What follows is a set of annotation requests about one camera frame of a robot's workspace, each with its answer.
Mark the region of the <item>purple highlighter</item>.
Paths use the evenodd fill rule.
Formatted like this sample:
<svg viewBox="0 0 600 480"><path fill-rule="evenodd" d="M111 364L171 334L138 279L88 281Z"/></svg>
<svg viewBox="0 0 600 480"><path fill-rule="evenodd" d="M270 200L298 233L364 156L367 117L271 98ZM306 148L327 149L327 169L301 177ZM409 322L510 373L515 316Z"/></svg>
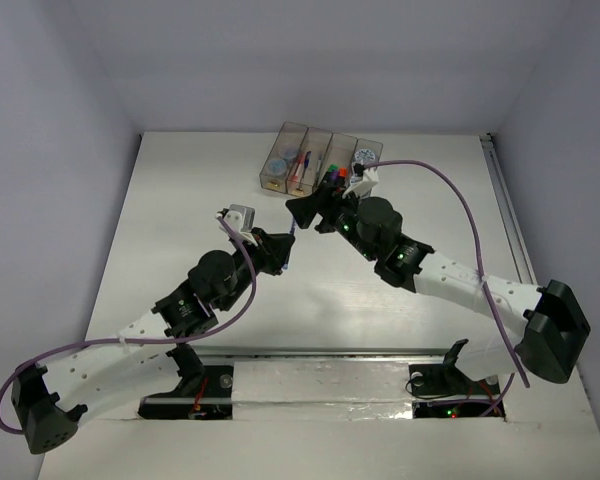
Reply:
<svg viewBox="0 0 600 480"><path fill-rule="evenodd" d="M340 175L338 169L331 170L327 173L327 186L329 188L340 187Z"/></svg>

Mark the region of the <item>paperclip jar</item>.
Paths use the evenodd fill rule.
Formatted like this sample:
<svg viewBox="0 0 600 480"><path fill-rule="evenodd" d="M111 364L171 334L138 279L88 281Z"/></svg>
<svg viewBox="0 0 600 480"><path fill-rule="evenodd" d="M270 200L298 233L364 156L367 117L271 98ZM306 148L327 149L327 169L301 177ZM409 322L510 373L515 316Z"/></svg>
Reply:
<svg viewBox="0 0 600 480"><path fill-rule="evenodd" d="M278 148L278 155L287 162L292 162L298 155L299 147L293 144L284 144Z"/></svg>
<svg viewBox="0 0 600 480"><path fill-rule="evenodd" d="M264 171L267 175L274 177L283 177L287 175L288 163L282 158L268 159L264 165Z"/></svg>

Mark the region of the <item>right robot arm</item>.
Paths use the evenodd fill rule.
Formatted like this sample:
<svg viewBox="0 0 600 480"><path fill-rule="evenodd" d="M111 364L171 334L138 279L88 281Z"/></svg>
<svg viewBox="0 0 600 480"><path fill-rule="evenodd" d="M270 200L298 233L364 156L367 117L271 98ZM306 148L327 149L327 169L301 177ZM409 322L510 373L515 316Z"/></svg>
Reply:
<svg viewBox="0 0 600 480"><path fill-rule="evenodd" d="M405 235L402 215L381 197L359 199L322 186L285 206L299 228L340 234L388 285L463 307L506 334L483 346L457 341L440 368L448 390L462 392L476 380L517 369L554 384L570 380L591 327L569 285L522 284L454 261Z"/></svg>

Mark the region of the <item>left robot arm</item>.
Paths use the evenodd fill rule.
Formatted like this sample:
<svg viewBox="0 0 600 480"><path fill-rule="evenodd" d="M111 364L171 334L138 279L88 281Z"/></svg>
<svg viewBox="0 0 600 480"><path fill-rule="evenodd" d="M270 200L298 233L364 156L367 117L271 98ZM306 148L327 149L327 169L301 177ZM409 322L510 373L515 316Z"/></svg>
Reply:
<svg viewBox="0 0 600 480"><path fill-rule="evenodd" d="M39 354L16 368L6 387L33 455L71 439L92 418L135 397L150 396L160 376L173 396L196 396L207 384L192 344L241 319L253 303L259 274L277 276L295 237L229 228L235 251L211 250L187 278L113 335Z"/></svg>

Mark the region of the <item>blue capped pen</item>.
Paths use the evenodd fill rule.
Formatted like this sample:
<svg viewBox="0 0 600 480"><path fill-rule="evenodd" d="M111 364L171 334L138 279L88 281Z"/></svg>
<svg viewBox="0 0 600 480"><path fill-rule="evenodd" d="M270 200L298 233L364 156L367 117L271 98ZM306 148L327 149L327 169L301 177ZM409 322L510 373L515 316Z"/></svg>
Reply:
<svg viewBox="0 0 600 480"><path fill-rule="evenodd" d="M305 153L304 160L303 160L303 171L300 176L301 184L304 183L305 176L307 174L307 171L309 170L309 165L311 162L311 154L312 154L312 152L310 150Z"/></svg>

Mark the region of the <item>right aluminium rail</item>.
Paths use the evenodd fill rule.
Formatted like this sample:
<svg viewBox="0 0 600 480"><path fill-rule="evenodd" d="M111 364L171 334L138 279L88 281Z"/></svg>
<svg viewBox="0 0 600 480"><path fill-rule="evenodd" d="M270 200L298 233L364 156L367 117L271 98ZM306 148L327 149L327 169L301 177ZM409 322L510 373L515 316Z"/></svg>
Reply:
<svg viewBox="0 0 600 480"><path fill-rule="evenodd" d="M501 363L505 370L512 370L513 361L502 337L506 336L512 347L522 341L528 323L524 313L537 309L542 293L533 283L534 272L505 185L493 139L489 135L481 135L479 141L496 195L517 279L508 284L495 277L488 281L484 281L480 274L474 277L476 284L470 289L469 309L486 318L488 325L495 327L496 331L491 340L481 342L472 349L471 357L475 360L481 359L491 367Z"/></svg>

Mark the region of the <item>clear drawer bin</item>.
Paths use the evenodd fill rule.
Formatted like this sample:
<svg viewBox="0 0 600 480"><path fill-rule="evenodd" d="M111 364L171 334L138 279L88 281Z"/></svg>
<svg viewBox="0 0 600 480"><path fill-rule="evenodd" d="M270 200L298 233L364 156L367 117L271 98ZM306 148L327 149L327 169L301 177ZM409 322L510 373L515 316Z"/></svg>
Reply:
<svg viewBox="0 0 600 480"><path fill-rule="evenodd" d="M340 168L346 168L347 170L349 169L356 142L357 139L352 136L340 133L332 133L331 141L324 156L319 182L315 186L314 191L320 186L321 182L323 181L322 178L326 173L327 168L331 164L335 164L338 167L338 170Z"/></svg>
<svg viewBox="0 0 600 480"><path fill-rule="evenodd" d="M305 176L304 183L302 183L302 184L300 183L300 178L297 183L290 182L290 176L291 176L292 170L294 168L296 159L298 157L298 155L297 155L296 159L291 164L289 175L288 175L287 181L286 181L287 193L289 195L292 195L295 197L305 197L305 196L308 196L313 193L314 188L318 183L315 180L316 164L318 161L318 156L319 156L320 152L323 152L324 156L325 156L326 150L327 150L327 147L329 146L331 138L332 138L331 131L319 129L319 128L309 128L307 130L307 132L301 142L301 145L300 145L300 148L298 151L298 155L300 153L302 153L305 156L305 153L309 150L312 152L309 170L307 171L307 174Z"/></svg>
<svg viewBox="0 0 600 480"><path fill-rule="evenodd" d="M306 125L289 121L283 123L259 174L263 189L287 192L287 179L297 163L307 131Z"/></svg>
<svg viewBox="0 0 600 480"><path fill-rule="evenodd" d="M355 145L354 150L353 150L353 154L354 154L355 150L359 149L359 148L370 148L370 149L374 150L376 152L377 156L378 156L378 161L377 162L379 163L380 157L381 157L381 153L382 153L382 149L383 149L383 144L382 143L360 138L356 142L356 145ZM348 172L348 176L347 176L347 183L348 183L348 180L349 180L350 175L351 175L351 165L352 165L352 160L353 160L353 154L352 154L350 165L349 165L349 172Z"/></svg>

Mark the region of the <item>clear blue pen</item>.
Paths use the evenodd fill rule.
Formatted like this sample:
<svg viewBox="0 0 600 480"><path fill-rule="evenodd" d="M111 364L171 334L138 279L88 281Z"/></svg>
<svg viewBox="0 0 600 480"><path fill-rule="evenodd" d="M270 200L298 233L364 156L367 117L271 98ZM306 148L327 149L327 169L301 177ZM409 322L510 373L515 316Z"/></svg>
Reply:
<svg viewBox="0 0 600 480"><path fill-rule="evenodd" d="M291 226L290 226L290 229L289 229L289 235L291 235L294 238L295 238L296 227L297 227L297 223L296 223L295 219L292 218L292 220L291 220ZM290 262L290 257L291 257L291 249L287 253L286 258L285 258L285 263L282 266L282 269L285 270L285 271L288 269L289 262Z"/></svg>

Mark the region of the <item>pink gel pen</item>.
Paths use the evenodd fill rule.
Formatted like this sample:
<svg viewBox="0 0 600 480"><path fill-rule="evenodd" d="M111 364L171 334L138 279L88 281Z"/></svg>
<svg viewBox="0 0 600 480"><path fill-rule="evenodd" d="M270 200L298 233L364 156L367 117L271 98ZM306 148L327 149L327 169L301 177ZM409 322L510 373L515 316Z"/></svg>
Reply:
<svg viewBox="0 0 600 480"><path fill-rule="evenodd" d="M291 176L290 176L291 183L297 183L299 181L299 178L303 172L303 169L304 169L304 155L302 153L300 153L296 159L294 168L293 168Z"/></svg>

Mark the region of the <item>foil covered front board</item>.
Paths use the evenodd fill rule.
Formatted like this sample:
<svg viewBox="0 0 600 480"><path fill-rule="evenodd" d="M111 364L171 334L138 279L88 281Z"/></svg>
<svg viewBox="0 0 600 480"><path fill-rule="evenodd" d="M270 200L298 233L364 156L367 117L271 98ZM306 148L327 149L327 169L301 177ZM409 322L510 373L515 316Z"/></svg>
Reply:
<svg viewBox="0 0 600 480"><path fill-rule="evenodd" d="M269 360L234 367L238 421L410 420L408 364L389 360Z"/></svg>

